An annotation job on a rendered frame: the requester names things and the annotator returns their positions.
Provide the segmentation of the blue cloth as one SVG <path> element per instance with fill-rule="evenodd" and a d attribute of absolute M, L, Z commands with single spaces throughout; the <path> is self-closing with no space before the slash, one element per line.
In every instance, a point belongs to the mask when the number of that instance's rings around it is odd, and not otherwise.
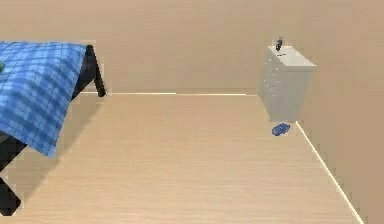
<path fill-rule="evenodd" d="M 280 123 L 272 129 L 274 136 L 280 136 L 286 134 L 290 130 L 290 125 L 287 123 Z"/>

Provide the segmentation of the white chest of drawers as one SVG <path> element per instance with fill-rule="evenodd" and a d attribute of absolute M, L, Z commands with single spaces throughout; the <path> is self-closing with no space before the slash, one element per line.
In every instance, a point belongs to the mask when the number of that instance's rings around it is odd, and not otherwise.
<path fill-rule="evenodd" d="M 295 122 L 316 65 L 292 46 L 268 46 L 259 94 L 272 122 Z"/>

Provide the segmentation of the blue plaid bedspread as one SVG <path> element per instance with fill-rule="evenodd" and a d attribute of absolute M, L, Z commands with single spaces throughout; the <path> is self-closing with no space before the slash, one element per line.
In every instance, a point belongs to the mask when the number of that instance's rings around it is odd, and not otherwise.
<path fill-rule="evenodd" d="M 54 156 L 85 51 L 75 43 L 0 41 L 0 130 Z"/>

